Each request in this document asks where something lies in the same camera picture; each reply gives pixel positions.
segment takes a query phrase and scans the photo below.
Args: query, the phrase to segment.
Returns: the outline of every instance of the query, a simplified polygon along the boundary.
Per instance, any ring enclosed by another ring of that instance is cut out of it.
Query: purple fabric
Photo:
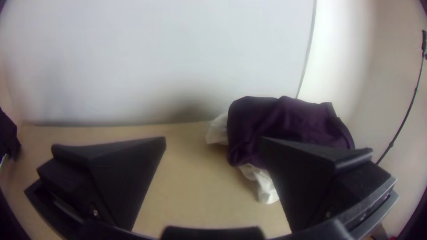
[[[228,162],[232,166],[252,164],[265,168],[257,146],[261,136],[354,149],[354,141],[336,116],[332,103],[307,103],[281,98],[246,96],[228,110]]]
[[[17,159],[21,143],[16,132],[16,125],[0,108],[0,161],[5,154]]]

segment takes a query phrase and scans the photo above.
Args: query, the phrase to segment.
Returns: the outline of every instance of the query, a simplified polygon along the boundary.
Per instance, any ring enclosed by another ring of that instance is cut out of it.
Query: white wall
[[[313,0],[8,0],[0,48],[24,118],[212,119],[242,96],[296,96]]]
[[[298,98],[332,102],[350,119],[370,63],[372,0],[318,0],[310,56]]]
[[[376,161],[392,140],[414,93],[427,18],[418,0],[377,0],[372,64],[360,102],[348,123],[357,147],[374,149]],[[380,166],[398,178],[397,204],[383,221],[397,236],[427,185],[427,75],[412,111]]]

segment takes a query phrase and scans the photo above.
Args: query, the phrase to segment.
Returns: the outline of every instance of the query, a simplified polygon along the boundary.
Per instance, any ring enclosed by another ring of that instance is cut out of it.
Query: black object
[[[351,231],[384,203],[396,182],[371,162],[370,148],[337,149],[263,138],[260,152],[292,232],[331,218]]]
[[[68,215],[60,216],[68,220],[64,234],[88,218],[130,231],[165,149],[164,137],[83,147],[53,145],[53,159],[37,169],[40,181],[26,194],[36,208],[40,203],[34,195],[47,208],[56,206]],[[76,225],[67,229],[72,221]]]
[[[54,159],[38,169],[40,180],[25,193],[43,217],[65,238],[152,239],[119,225],[122,223],[117,219],[126,216],[117,217],[110,209],[121,209],[124,212],[132,210],[137,214],[142,199],[140,202],[130,200],[125,192],[121,196],[124,199],[106,201],[106,196],[120,191],[119,184],[115,185],[108,178],[113,176],[113,179],[117,179],[117,176],[121,176],[115,171],[123,173],[125,167],[122,169],[119,164],[121,161],[115,160],[122,155],[132,162],[131,159],[136,161],[134,157],[145,152],[145,160],[158,163],[164,151],[164,138],[144,140],[134,145],[138,148],[120,147],[127,145],[125,143],[103,145],[104,148],[99,148],[99,152],[93,152],[96,146],[54,146]],[[292,230],[292,234],[274,240],[358,240],[368,234],[397,201],[398,196],[392,191],[395,179],[370,161],[370,148],[337,149],[262,138],[259,149]],[[101,159],[104,159],[105,165],[101,164]],[[149,169],[145,171],[152,177],[156,167],[157,164],[149,164]],[[139,176],[130,178],[133,179],[131,181],[140,179]],[[92,185],[83,184],[89,179],[93,179]],[[105,193],[98,189],[100,184],[111,184],[112,187],[105,189]],[[149,182],[141,186],[145,193]],[[90,193],[94,188],[98,191],[97,196]],[[123,206],[128,203],[134,204],[133,207]],[[100,208],[100,205],[104,205],[106,210]],[[123,222],[132,222],[133,225],[135,217],[132,215],[132,221],[125,219]],[[256,240],[263,239],[263,236],[258,228],[212,230],[168,227],[161,239],[214,238]]]
[[[426,50],[427,50],[427,32],[423,30],[423,43],[421,44],[421,50],[423,51],[422,53],[422,59],[421,59],[421,66],[419,68],[419,74],[418,74],[418,80],[417,80],[417,85],[414,89],[414,95],[412,96],[412,100],[411,103],[409,104],[408,110],[406,111],[405,117],[403,118],[402,123],[400,124],[399,129],[397,130],[397,133],[395,134],[395,136],[393,137],[393,140],[391,140],[391,142],[389,143],[388,147],[386,148],[386,150],[384,151],[384,153],[381,155],[381,157],[377,160],[377,162],[375,164],[379,164],[383,158],[386,156],[386,154],[388,153],[388,151],[393,147],[393,145],[395,144],[395,141],[397,139],[397,136],[399,136],[400,131],[403,128],[403,125],[406,122],[406,119],[409,116],[409,112],[412,109],[412,105],[414,104],[414,100],[415,100],[415,95],[417,94],[418,91],[418,85],[419,85],[419,80],[421,79],[421,72],[423,71],[423,63],[424,63],[424,59],[427,59],[427,54],[426,54]]]

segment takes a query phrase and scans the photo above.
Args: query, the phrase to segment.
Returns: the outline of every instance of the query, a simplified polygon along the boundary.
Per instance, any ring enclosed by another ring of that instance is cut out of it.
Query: white curved panel
[[[8,0],[2,55],[25,118],[209,119],[242,96],[295,97],[313,0]]]

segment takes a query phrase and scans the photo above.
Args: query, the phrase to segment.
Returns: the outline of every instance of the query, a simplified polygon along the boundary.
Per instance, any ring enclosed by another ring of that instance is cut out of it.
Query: wire
[[[411,111],[412,105],[414,104],[415,95],[417,94],[417,91],[418,91],[419,80],[421,79],[421,72],[423,71],[423,63],[424,63],[424,58],[425,57],[426,57],[426,55],[425,55],[425,53],[423,51],[423,57],[422,57],[422,60],[421,60],[421,67],[419,68],[419,75],[418,75],[417,86],[415,87],[414,95],[412,96],[411,104],[409,104],[409,108],[408,108],[408,111],[406,112],[405,118],[403,119],[403,121],[402,121],[402,123],[401,123],[401,125],[399,127],[399,130],[397,130],[397,133],[396,133],[395,137],[389,143],[387,149],[384,151],[384,153],[381,155],[381,157],[378,159],[378,161],[375,163],[376,165],[378,165],[383,160],[383,158],[386,156],[386,154],[388,153],[388,151],[393,147],[393,145],[395,144],[397,136],[399,136],[399,133],[402,130],[403,125],[406,122],[406,119],[409,116],[409,112]]]

